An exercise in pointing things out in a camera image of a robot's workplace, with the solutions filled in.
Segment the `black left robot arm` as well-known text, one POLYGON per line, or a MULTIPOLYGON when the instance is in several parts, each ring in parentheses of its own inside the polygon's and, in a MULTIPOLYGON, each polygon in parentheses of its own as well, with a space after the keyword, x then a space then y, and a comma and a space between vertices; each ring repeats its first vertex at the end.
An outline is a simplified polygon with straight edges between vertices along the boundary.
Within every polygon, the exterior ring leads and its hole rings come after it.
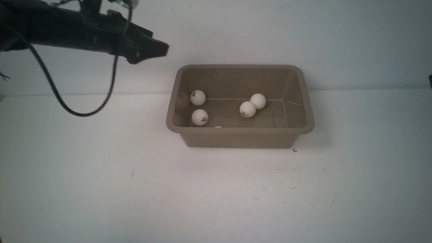
POLYGON ((70 10, 42 0, 2 0, 1 51, 25 50, 31 43, 118 55, 130 64, 168 54, 169 45, 153 32, 112 9, 101 13, 101 4, 80 0, 80 9, 70 10))

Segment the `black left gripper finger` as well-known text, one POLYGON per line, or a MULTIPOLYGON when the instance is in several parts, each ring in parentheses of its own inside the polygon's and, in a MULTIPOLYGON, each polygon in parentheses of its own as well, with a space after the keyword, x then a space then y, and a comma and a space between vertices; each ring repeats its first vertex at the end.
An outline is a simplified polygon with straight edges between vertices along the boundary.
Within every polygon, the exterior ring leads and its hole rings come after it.
POLYGON ((169 45, 160 40, 128 40, 127 61, 130 64, 138 64, 147 59, 164 57, 168 50, 169 45))

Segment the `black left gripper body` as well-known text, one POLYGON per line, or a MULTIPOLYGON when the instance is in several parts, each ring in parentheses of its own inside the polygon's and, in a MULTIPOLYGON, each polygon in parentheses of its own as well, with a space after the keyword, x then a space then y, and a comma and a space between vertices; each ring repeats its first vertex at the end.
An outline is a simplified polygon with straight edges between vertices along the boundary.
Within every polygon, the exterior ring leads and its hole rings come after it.
POLYGON ((154 57, 153 31, 133 23, 132 11, 124 17, 120 12, 109 10, 108 16, 114 21, 115 31, 119 31, 119 40, 114 54, 126 59, 150 59, 154 57))

